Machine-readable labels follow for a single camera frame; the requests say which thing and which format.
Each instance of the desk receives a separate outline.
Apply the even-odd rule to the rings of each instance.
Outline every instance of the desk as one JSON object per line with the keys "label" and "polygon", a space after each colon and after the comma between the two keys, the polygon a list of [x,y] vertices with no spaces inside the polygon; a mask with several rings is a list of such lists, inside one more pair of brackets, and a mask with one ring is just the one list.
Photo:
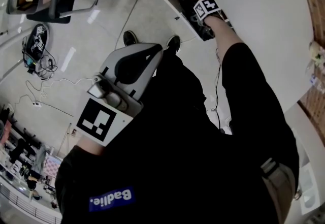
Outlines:
{"label": "desk", "polygon": [[[305,75],[313,40],[307,0],[216,1],[251,48],[282,110],[287,111],[311,86]],[[238,80],[253,80],[240,77]],[[227,103],[224,95],[219,98],[220,104]]]}

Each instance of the leg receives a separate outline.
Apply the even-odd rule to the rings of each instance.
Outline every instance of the leg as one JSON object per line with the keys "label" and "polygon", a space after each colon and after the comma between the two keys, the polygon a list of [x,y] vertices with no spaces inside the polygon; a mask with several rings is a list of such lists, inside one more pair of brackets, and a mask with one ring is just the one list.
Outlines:
{"label": "leg", "polygon": [[[205,22],[216,35],[235,136],[246,138],[246,149],[250,149],[258,166],[272,157],[290,167],[297,188],[296,140],[253,53],[222,20],[208,17]],[[253,131],[248,133],[249,126]]]}
{"label": "leg", "polygon": [[206,115],[205,96],[199,79],[176,56],[181,45],[178,36],[167,42],[162,61],[157,68],[156,76],[151,80],[142,100],[154,104],[157,96],[176,103],[182,99],[189,106],[195,106]]}

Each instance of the black shoe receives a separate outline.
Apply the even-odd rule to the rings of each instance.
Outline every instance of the black shoe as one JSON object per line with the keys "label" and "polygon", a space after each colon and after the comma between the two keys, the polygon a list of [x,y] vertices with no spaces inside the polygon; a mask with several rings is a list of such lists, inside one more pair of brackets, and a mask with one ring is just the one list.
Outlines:
{"label": "black shoe", "polygon": [[174,35],[168,40],[166,51],[176,54],[180,47],[181,47],[181,39],[179,38],[179,36]]}
{"label": "black shoe", "polygon": [[132,31],[124,32],[123,41],[125,46],[129,46],[139,42],[136,35]]}

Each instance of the brick wall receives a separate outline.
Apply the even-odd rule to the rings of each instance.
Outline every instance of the brick wall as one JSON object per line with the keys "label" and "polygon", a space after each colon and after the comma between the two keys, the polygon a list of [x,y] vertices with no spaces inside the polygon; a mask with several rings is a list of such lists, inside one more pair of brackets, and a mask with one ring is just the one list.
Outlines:
{"label": "brick wall", "polygon": [[[314,29],[315,41],[325,47],[325,0],[307,0]],[[325,83],[325,76],[315,71],[319,79]],[[325,95],[311,88],[300,100],[304,109],[325,144]]]}

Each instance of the blue logo patch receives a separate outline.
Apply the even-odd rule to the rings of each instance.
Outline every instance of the blue logo patch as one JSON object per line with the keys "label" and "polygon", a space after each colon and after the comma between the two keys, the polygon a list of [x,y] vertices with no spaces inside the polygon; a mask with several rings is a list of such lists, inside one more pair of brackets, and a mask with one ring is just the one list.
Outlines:
{"label": "blue logo patch", "polygon": [[100,196],[89,198],[89,212],[107,210],[136,201],[132,187],[115,189]]}

